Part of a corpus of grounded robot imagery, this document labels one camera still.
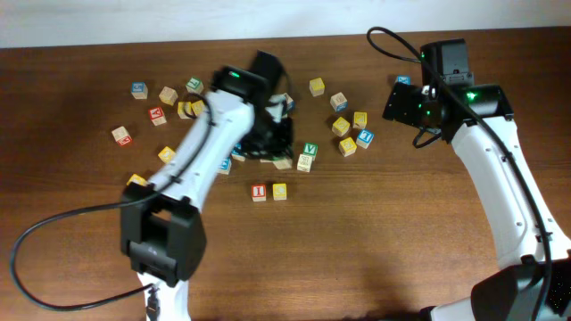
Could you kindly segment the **red letter I block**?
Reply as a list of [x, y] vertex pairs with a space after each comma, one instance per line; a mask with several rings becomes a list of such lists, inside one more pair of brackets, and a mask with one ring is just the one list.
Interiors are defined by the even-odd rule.
[[267, 188], [265, 185], [252, 185], [252, 200], [265, 202], [267, 200]]

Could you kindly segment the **green letter R block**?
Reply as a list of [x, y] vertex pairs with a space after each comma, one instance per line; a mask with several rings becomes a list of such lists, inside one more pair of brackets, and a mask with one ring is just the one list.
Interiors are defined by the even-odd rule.
[[288, 157], [273, 160], [272, 163], [279, 170], [290, 169], [293, 166], [293, 160]]

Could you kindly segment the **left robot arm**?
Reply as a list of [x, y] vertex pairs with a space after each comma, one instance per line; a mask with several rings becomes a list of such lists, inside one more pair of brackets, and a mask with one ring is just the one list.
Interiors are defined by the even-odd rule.
[[129, 184], [121, 198], [120, 250], [144, 287], [148, 320], [187, 320], [188, 281], [206, 248], [201, 212], [220, 166], [233, 150], [247, 159], [293, 155], [293, 121], [275, 95], [287, 75], [274, 55], [259, 51], [247, 70], [213, 74], [205, 111], [175, 156], [146, 186]]

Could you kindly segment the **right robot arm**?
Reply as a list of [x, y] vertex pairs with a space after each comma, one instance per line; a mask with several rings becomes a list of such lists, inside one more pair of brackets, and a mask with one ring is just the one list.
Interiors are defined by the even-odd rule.
[[466, 167], [492, 229], [499, 270], [466, 299], [423, 309], [425, 320], [568, 320], [570, 239], [525, 161], [508, 98], [481, 85], [462, 39], [423, 45], [421, 86], [397, 82], [384, 118], [443, 140]]

